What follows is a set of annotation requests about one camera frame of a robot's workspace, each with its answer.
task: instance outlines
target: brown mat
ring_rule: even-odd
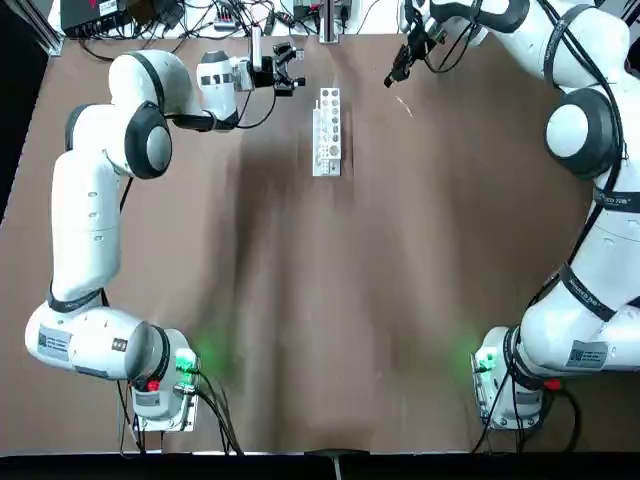
[[[400,37],[296,41],[307,87],[278,100],[261,128],[173,128],[169,172],[134,182],[112,304],[188,333],[228,386],[245,449],[469,449],[480,425],[468,354],[491,326],[520,321],[588,204],[589,186],[544,150],[557,94],[493,39],[451,74],[417,66],[390,90],[382,79]],[[244,54],[246,42],[189,41],[179,55],[194,72],[218,48]],[[3,451],[117,449],[114,384],[49,369],[23,346],[51,274],[49,195],[67,115],[109,101],[107,71],[73,43],[50,62],[0,231]],[[310,176],[311,110],[323,86],[342,89],[340,179]],[[254,94],[245,121],[270,101],[270,91]],[[573,389],[584,410],[580,448],[640,447],[640,377]],[[168,435],[165,447],[219,448],[205,410],[195,434]],[[531,448],[563,445],[569,414],[558,405]]]

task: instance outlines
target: sticker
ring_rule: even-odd
[[[111,342],[111,350],[115,350],[116,352],[124,352],[127,350],[127,345],[129,344],[128,340],[124,338],[114,338],[113,342]]]
[[[71,334],[62,330],[40,327],[38,331],[38,353],[45,357],[69,361]]]
[[[608,350],[606,342],[585,343],[574,340],[566,366],[600,369],[607,359]]]
[[[535,405],[540,401],[541,392],[516,392],[516,403],[518,405]]]
[[[100,4],[100,16],[109,15],[118,9],[117,0],[109,0],[108,2],[102,2]]]
[[[78,367],[76,366],[76,372],[82,373],[83,375],[91,375],[92,377],[99,378],[109,378],[109,374],[104,370],[94,370],[93,368],[87,367]]]
[[[160,393],[137,393],[136,404],[141,407],[157,407],[160,405]]]

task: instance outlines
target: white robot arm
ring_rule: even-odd
[[[120,267],[120,180],[157,178],[167,170],[166,118],[182,128],[224,132],[238,125],[236,91],[270,86],[276,95],[291,95],[304,84],[287,72],[297,53],[288,43],[274,47],[273,57],[206,53],[196,71],[201,108],[178,57],[129,52],[110,67],[112,103],[83,105],[69,117],[67,151],[55,164],[51,192],[53,277],[47,300],[27,324],[25,344],[50,366],[129,381],[135,413],[153,425],[148,430],[185,428],[189,388],[176,386],[192,377],[176,362],[180,355],[197,360],[177,330],[105,305],[104,289]]]
[[[546,296],[532,300],[520,327],[492,329],[472,355],[479,413],[492,428],[535,426],[546,379],[640,369],[640,81],[624,69],[627,25],[592,7],[563,0],[414,2],[405,8],[408,45],[385,79],[387,86],[406,79],[451,24],[473,24],[468,35],[487,29],[522,68],[566,94],[550,113],[546,146],[561,165],[594,182],[583,234],[543,289]],[[575,52],[570,36],[597,69]]]

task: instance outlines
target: cable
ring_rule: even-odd
[[[509,363],[509,367],[507,368],[507,371],[505,372],[504,377],[502,378],[502,383],[500,383],[500,387],[498,387],[498,391],[496,392],[496,398],[493,399],[493,404],[491,405],[491,410],[489,410],[489,415],[487,417],[487,423],[484,424],[484,428],[482,429],[482,434],[480,435],[480,438],[478,439],[476,446],[473,447],[473,449],[471,450],[471,453],[476,453],[478,449],[482,446],[482,442],[484,442],[484,439],[487,437],[487,433],[491,425],[491,417],[493,417],[493,412],[496,408],[496,405],[498,404],[498,398],[500,398],[500,394],[502,393],[502,390],[504,390],[504,386],[507,383],[507,378],[509,378],[509,372],[513,368],[514,359],[515,359],[515,356],[512,356],[511,362]]]
[[[522,453],[524,449],[523,441],[524,441],[524,427],[522,425],[522,419],[518,414],[518,402],[516,401],[516,381],[513,375],[513,369],[511,371],[511,395],[513,400],[513,413],[516,417],[516,452]]]
[[[206,395],[200,389],[196,389],[195,394],[198,397],[200,397],[202,400],[205,401],[205,403],[209,406],[211,411],[214,413],[214,415],[218,419],[218,425],[219,425],[220,429],[223,431],[223,439],[222,439],[223,448],[226,448],[225,447],[225,439],[224,439],[224,436],[226,436],[226,438],[231,442],[231,446],[233,447],[233,449],[236,452],[236,454],[237,455],[244,455],[244,453],[240,449],[240,446],[236,442],[234,442],[234,440],[232,439],[231,433],[229,432],[229,428],[228,428],[225,420],[222,418],[222,415],[220,414],[220,410],[219,410],[218,406],[216,405],[216,403],[213,400],[211,400],[209,398],[209,396]]]
[[[268,111],[268,112],[267,112],[267,114],[262,118],[262,120],[258,121],[257,123],[254,123],[254,124],[252,124],[252,125],[236,125],[236,128],[240,128],[240,129],[243,129],[243,130],[249,130],[249,129],[251,129],[251,128],[259,127],[259,126],[260,126],[260,125],[262,125],[264,122],[266,122],[266,121],[267,121],[267,119],[268,119],[268,118],[271,116],[271,114],[273,113],[273,109],[274,109],[274,108],[275,108],[275,106],[276,106],[276,98],[278,98],[278,97],[277,97],[277,95],[276,95],[276,89],[274,88],[274,89],[273,89],[273,103],[271,104],[271,108],[269,108],[269,111]],[[245,103],[244,108],[247,108],[247,105],[246,105],[247,103],[249,103],[249,99],[248,99],[248,98],[247,98],[247,102]]]
[[[538,0],[538,4],[544,10],[547,17],[549,18],[549,20],[551,21],[552,25],[555,28],[558,21],[560,21],[560,15],[558,14],[558,12],[553,8],[553,6],[549,4],[547,0]],[[573,45],[571,45],[567,41],[567,37],[573,43]],[[593,62],[589,54],[585,51],[584,47],[575,38],[573,33],[571,33],[571,30],[569,28],[565,29],[562,35],[562,41],[564,42],[567,49],[571,52],[573,57],[580,63],[580,65],[583,68],[585,68],[585,70],[590,75],[592,75],[596,79],[598,84],[607,94],[607,97],[609,97],[611,109],[613,110],[613,114],[614,114],[617,155],[613,165],[611,166],[611,171],[609,173],[609,177],[607,178],[607,182],[604,186],[604,190],[606,192],[612,191],[613,188],[615,187],[616,181],[620,173],[620,169],[622,167],[622,159],[627,158],[626,145],[624,142],[624,133],[623,133],[623,127],[622,127],[622,119],[620,116],[620,109],[618,107],[618,103],[615,99],[615,96],[611,91],[611,87],[609,86],[607,79],[604,77],[604,75],[602,74],[598,66]],[[571,254],[569,255],[569,259],[567,261],[568,264],[571,264],[571,262],[573,262],[576,254],[578,253],[578,250],[582,246],[582,243],[584,242],[585,238],[587,237],[587,235],[589,234],[593,226],[595,225],[599,215],[602,213],[602,210],[603,208],[601,205],[597,204],[594,206],[593,210],[591,211],[591,214],[587,218],[587,221],[585,222],[585,225],[580,232],[580,235],[578,236],[578,239],[576,240],[576,243],[574,244]]]
[[[238,438],[236,437],[235,429],[233,428],[233,422],[231,421],[231,413],[229,411],[229,400],[227,398],[227,394],[224,390],[224,387],[220,384],[220,382],[216,382],[218,385],[218,388],[220,388],[220,392],[222,393],[222,398],[220,398],[220,396],[216,393],[215,389],[213,388],[213,385],[211,385],[209,378],[202,371],[199,371],[198,373],[204,379],[207,386],[209,387],[209,390],[211,391],[211,396],[213,397],[213,403],[216,406],[217,405],[222,406],[222,413],[224,414],[224,421],[227,427],[226,433],[225,433],[225,430],[222,428],[222,424],[220,422],[218,422],[218,428],[220,429],[220,438],[222,439],[222,445],[225,449],[225,453],[228,452],[230,446],[232,446],[235,451],[241,450],[240,444],[238,442]]]
[[[356,35],[358,35],[360,33],[360,30],[362,30],[362,27],[364,27],[364,22],[367,21],[367,17],[369,16],[369,12],[371,12],[371,9],[373,8],[373,6],[378,3],[380,0],[375,0],[375,2],[373,2],[371,5],[369,5],[369,8],[367,9],[367,13],[364,14],[364,18],[362,19],[362,23],[360,24],[360,28],[358,28],[358,31],[356,32]]]
[[[565,453],[570,453],[576,449],[576,446],[578,445],[578,439],[580,438],[580,434],[582,433],[582,410],[580,409],[580,405],[578,405],[576,397],[574,397],[573,394],[568,390],[561,388],[560,390],[556,390],[555,392],[553,392],[553,394],[565,397],[571,404],[571,408],[573,408],[573,429],[571,430],[569,443],[567,443],[567,446],[564,447],[563,450],[563,452]]]
[[[131,419],[129,418],[129,413],[127,411],[129,396],[126,393],[123,395],[122,386],[120,385],[119,380],[116,380],[116,385],[118,387],[118,396],[120,397],[120,406],[122,407],[122,412],[124,413],[122,418],[122,429],[120,430],[120,455],[124,458],[129,459],[131,457],[125,456],[124,452],[122,451],[124,446],[124,431],[127,428],[127,425],[131,427]],[[141,443],[139,433],[138,433],[138,439],[135,440],[135,444],[136,444],[136,447],[138,447],[138,450],[140,451],[140,453],[144,453],[144,450],[145,450],[144,443]]]
[[[120,198],[120,212],[124,208],[124,204],[127,201],[127,197],[129,196],[129,190],[131,190],[131,184],[133,183],[133,177],[129,177],[129,181],[127,182],[127,186],[124,187],[124,192],[122,193],[122,198]]]
[[[284,6],[284,3],[282,3],[282,0],[280,0],[280,6],[282,7],[282,9],[293,19],[293,25],[295,26],[296,24],[300,25],[302,28],[304,28],[305,32],[307,32],[307,35],[311,35],[312,33],[315,33],[316,35],[319,34],[319,32],[314,32],[313,30],[311,30],[305,23],[304,20],[306,18],[310,18],[311,15],[308,15],[304,18],[295,18],[295,16],[293,15],[293,13],[291,13],[291,11]]]
[[[454,68],[456,68],[458,66],[458,64],[460,63],[460,61],[462,60],[462,57],[466,53],[467,49],[469,48],[469,44],[471,43],[471,39],[473,38],[473,34],[474,34],[473,29],[476,26],[477,26],[476,23],[470,22],[464,28],[464,30],[462,30],[460,35],[458,35],[458,38],[456,38],[456,41],[453,42],[453,45],[451,46],[451,48],[449,49],[447,54],[444,56],[444,58],[440,62],[440,66],[437,69],[434,68],[433,65],[431,64],[431,61],[429,60],[429,55],[427,54],[425,59],[424,59],[424,62],[427,64],[427,68],[429,68],[429,70],[432,73],[447,73],[447,72],[450,72],[451,70],[453,70]],[[447,68],[443,68],[444,64],[447,62],[447,60],[449,60],[449,57],[451,56],[451,54],[453,53],[455,48],[458,46],[460,41],[464,38],[465,34],[467,35],[467,40],[465,41],[464,46],[462,47],[462,51],[460,52],[460,55],[458,55],[458,58],[456,58],[456,60],[451,65],[449,65]]]
[[[240,116],[238,117],[238,123],[240,123],[240,120],[242,120],[242,117],[244,116],[244,112],[247,109],[247,105],[249,105],[249,99],[251,98],[252,93],[253,90],[249,92],[247,99],[244,101],[244,106],[242,107],[242,111],[240,111]]]
[[[89,55],[91,55],[93,58],[96,58],[96,59],[98,59],[100,61],[103,61],[103,62],[109,62],[109,63],[111,63],[111,62],[113,62],[115,60],[115,58],[113,58],[113,57],[107,57],[105,55],[99,55],[99,54],[95,53],[93,50],[91,50],[89,47],[87,47],[84,39],[78,40],[78,43],[80,44],[80,47],[85,52],[87,52]]]

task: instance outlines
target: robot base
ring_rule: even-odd
[[[198,397],[176,392],[174,387],[183,373],[176,369],[176,351],[188,349],[189,343],[178,330],[165,330],[171,344],[169,366],[157,392],[140,392],[131,388],[133,410],[146,432],[192,432],[195,428]]]
[[[513,380],[511,375],[507,374],[509,366],[505,362],[503,349],[507,332],[506,327],[493,328],[485,337],[482,347],[471,355],[473,392],[478,415],[483,424],[489,423],[489,428],[493,429],[517,430]],[[508,378],[498,396],[505,375],[508,375]],[[516,383],[515,392],[516,407],[522,428],[534,427],[540,421],[542,391],[528,390]]]

